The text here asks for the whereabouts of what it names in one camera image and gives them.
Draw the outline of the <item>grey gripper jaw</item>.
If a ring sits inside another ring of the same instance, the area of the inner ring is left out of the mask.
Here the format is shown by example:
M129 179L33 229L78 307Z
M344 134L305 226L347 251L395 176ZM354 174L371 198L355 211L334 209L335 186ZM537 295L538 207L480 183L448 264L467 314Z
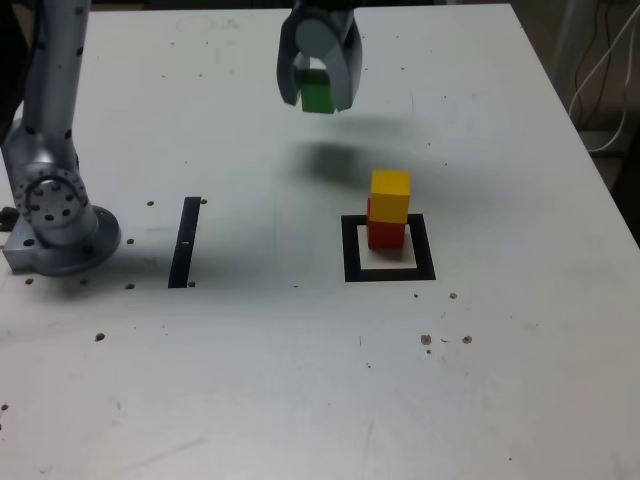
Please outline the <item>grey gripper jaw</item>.
M352 107L359 87L362 44L352 10L303 9L296 31L302 109L332 114Z
M296 31L301 20L301 2L295 2L291 12L281 26L276 79L282 100L295 106L299 96L297 71L301 60L300 48L296 42Z

